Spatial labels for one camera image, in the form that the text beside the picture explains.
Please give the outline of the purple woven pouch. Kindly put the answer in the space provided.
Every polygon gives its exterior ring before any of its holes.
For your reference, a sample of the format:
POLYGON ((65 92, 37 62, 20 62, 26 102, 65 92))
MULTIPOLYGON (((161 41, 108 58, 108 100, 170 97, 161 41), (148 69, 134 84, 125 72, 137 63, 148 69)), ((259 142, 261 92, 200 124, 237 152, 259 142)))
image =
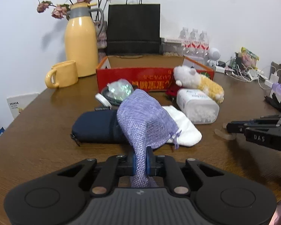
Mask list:
POLYGON ((173 118, 159 102, 141 89, 136 89, 117 110, 117 120, 129 144, 135 152, 133 188, 151 188, 156 185, 147 174, 147 147, 157 149, 168 140, 175 147, 181 131, 173 118))

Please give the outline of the iridescent plastic bag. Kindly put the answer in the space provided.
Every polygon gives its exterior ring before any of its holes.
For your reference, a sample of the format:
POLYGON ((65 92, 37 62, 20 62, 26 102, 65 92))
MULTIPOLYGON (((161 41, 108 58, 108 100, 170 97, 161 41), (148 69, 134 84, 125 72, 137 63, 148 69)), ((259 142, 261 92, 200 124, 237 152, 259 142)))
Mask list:
POLYGON ((133 86, 126 79, 109 83, 107 87, 107 96, 118 101, 125 100, 134 92, 133 86))

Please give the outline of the clear tape piece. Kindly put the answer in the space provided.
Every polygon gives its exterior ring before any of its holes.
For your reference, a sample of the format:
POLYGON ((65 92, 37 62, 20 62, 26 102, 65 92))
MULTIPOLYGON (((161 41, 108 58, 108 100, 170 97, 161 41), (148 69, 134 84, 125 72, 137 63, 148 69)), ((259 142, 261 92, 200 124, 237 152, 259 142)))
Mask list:
POLYGON ((227 123, 223 123, 222 129, 214 129, 214 133, 218 136, 221 137, 224 140, 232 141, 236 139, 237 134, 236 133, 228 133, 227 132, 227 123))

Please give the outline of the white cloth pouch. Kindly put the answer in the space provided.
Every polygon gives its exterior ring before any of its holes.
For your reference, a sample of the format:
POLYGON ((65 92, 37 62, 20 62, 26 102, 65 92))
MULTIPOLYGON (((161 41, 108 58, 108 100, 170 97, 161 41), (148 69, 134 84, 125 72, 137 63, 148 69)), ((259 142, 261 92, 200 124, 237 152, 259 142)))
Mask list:
POLYGON ((177 136, 177 144, 179 146, 191 147, 201 141, 201 132, 182 111, 177 110, 174 106, 163 106, 163 109, 167 111, 179 128, 178 133, 180 135, 177 136))

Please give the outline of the cotton swab plastic box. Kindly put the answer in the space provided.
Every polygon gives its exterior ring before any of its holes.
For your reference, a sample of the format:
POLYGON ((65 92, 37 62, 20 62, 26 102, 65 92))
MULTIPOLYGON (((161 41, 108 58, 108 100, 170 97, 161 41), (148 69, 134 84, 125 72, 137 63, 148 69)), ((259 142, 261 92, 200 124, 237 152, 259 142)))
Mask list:
POLYGON ((176 102, 194 125, 211 124, 218 117, 219 105, 201 90, 182 88, 177 92, 176 102))

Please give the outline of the navy blue zip case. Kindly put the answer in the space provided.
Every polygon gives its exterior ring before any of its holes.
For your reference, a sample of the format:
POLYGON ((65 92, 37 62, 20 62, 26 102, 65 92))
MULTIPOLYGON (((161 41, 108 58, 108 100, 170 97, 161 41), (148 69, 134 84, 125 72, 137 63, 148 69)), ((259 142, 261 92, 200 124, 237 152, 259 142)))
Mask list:
POLYGON ((80 144, 128 144, 117 120, 116 110, 83 113, 72 126, 71 139, 80 144))

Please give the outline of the white power adapter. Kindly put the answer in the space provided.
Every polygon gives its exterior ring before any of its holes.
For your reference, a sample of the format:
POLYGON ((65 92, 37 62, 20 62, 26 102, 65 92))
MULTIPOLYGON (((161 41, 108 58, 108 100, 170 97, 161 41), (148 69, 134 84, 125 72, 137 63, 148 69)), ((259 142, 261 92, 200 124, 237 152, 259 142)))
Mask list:
POLYGON ((218 73, 225 73, 225 68, 224 67, 220 67, 220 66, 215 66, 215 72, 218 73))

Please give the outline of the colourful snack packet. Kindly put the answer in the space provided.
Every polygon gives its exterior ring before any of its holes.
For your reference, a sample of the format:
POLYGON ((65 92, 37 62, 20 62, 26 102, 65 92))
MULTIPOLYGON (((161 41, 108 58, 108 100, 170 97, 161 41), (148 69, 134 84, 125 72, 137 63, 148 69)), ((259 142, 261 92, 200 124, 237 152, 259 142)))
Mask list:
POLYGON ((253 69, 256 68, 256 64, 259 61, 259 57, 256 54, 254 54, 253 52, 251 52, 247 48, 242 47, 241 48, 241 55, 242 55, 242 64, 245 67, 251 67, 253 69))

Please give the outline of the white yellow plush hamster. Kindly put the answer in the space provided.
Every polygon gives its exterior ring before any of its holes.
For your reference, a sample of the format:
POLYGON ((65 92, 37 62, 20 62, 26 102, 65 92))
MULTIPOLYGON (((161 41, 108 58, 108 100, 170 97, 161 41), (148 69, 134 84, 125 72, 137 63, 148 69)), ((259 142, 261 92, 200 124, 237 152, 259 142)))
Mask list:
POLYGON ((193 67, 177 66, 173 70, 173 77, 179 87, 201 90, 218 104, 224 101, 222 86, 207 76, 199 74, 193 67))

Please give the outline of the small white robot toy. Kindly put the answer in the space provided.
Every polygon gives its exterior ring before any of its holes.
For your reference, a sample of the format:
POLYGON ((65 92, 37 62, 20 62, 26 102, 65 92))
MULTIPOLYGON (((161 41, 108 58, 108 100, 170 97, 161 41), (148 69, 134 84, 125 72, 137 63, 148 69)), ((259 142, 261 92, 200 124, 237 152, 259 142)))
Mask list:
POLYGON ((207 60, 208 66, 210 67, 217 66, 220 56, 221 56, 220 51, 217 48, 210 48, 208 54, 208 60, 207 60))

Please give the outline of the right water bottle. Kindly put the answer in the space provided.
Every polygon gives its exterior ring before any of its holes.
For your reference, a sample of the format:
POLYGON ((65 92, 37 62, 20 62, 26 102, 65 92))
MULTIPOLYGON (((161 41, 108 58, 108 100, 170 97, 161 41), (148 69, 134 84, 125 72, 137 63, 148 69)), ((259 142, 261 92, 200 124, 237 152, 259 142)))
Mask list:
POLYGON ((200 34, 200 47, 199 47, 199 56, 207 60, 208 53, 210 48, 210 42, 206 31, 202 31, 200 34))

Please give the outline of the water bottle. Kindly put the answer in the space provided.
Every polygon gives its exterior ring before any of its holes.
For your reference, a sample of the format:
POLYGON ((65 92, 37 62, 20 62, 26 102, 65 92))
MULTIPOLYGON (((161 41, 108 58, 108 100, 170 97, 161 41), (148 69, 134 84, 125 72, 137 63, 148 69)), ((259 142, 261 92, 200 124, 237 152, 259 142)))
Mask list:
POLYGON ((202 31, 200 34, 200 47, 199 47, 199 56, 207 60, 208 53, 210 48, 210 42, 206 31, 202 31))
POLYGON ((180 31, 179 39, 182 41, 182 53, 183 55, 189 54, 189 31, 187 27, 183 27, 180 31))
POLYGON ((200 48, 200 36, 198 29, 193 28, 190 33, 190 55, 196 56, 200 48))

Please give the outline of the red cardboard box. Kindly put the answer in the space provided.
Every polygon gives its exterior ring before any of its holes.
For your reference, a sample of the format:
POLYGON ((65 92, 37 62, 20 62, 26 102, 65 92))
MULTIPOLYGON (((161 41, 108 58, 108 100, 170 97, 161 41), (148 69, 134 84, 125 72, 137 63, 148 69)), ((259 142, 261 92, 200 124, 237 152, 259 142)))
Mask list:
POLYGON ((214 70, 185 56, 137 55, 106 56, 96 68, 98 90, 107 84, 125 79, 132 85, 150 92, 164 92, 174 82, 177 66, 194 67, 198 73, 214 78, 214 70))

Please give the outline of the middle water bottle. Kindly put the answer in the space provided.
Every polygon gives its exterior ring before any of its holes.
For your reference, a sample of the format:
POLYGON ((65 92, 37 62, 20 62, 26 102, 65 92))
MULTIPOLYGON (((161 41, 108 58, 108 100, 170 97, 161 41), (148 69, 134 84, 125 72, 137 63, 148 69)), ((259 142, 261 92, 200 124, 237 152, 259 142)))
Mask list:
POLYGON ((190 33, 190 55, 196 56, 200 48, 200 36, 198 29, 193 28, 190 33))

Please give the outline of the clear jar with seeds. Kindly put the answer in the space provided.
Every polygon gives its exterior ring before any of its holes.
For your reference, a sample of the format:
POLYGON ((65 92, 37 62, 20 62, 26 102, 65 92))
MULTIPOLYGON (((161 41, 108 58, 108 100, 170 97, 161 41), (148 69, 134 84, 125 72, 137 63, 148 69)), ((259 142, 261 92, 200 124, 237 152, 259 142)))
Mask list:
POLYGON ((160 45, 160 54, 164 56, 183 56, 183 47, 179 43, 165 43, 160 45))

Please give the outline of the left water bottle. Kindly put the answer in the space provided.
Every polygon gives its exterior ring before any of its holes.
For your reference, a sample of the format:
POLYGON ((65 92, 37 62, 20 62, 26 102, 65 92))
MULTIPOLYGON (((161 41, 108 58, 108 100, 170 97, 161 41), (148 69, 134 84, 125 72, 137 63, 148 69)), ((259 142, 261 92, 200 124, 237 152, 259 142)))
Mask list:
POLYGON ((180 31, 179 39, 182 41, 182 53, 183 55, 189 54, 189 31, 187 27, 183 27, 180 31))

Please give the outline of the white box on jar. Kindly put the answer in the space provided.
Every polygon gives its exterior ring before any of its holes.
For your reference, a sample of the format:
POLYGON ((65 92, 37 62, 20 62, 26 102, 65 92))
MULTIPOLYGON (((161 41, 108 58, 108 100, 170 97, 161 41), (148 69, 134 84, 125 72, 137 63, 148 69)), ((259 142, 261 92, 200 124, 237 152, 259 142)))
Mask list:
POLYGON ((171 39, 171 38, 161 38, 161 41, 163 43, 182 43, 182 40, 181 39, 171 39))

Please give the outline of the yellow ceramic mug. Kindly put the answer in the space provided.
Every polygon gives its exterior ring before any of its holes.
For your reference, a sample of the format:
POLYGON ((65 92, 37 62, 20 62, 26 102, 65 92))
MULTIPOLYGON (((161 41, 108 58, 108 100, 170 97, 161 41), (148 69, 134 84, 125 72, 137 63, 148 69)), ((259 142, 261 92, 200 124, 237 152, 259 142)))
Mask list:
POLYGON ((45 77, 47 88, 64 88, 78 82, 78 71, 74 60, 57 63, 45 77))

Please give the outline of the yellow thermos jug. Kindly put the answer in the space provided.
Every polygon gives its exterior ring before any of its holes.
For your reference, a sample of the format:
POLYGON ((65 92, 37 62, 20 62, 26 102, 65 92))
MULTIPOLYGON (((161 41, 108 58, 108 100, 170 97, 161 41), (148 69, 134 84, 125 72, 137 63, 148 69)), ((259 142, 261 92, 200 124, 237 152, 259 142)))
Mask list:
POLYGON ((78 77, 96 74, 98 65, 97 36, 104 24, 104 13, 86 2, 71 5, 64 35, 67 60, 74 60, 78 77))

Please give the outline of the black paper shopping bag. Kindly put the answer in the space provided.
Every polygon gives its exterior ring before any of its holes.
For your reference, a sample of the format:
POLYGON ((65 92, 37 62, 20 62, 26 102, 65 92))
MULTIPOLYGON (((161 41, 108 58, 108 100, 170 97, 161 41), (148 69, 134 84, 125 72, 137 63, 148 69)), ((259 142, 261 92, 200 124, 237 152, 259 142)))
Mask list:
POLYGON ((108 9, 108 55, 160 53, 160 4, 114 4, 108 9))

